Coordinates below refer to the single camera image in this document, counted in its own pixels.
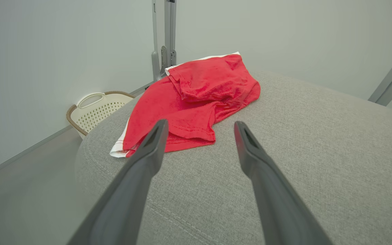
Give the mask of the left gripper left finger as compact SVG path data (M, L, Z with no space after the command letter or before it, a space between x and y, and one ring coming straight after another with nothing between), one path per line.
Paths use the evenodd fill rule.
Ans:
M168 121L157 121L136 152L92 207L69 245L135 245L148 189L159 172Z

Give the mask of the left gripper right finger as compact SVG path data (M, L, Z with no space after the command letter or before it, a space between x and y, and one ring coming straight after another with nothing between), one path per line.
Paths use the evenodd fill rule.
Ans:
M241 169L251 180L267 245L331 245L323 228L242 121L234 124Z

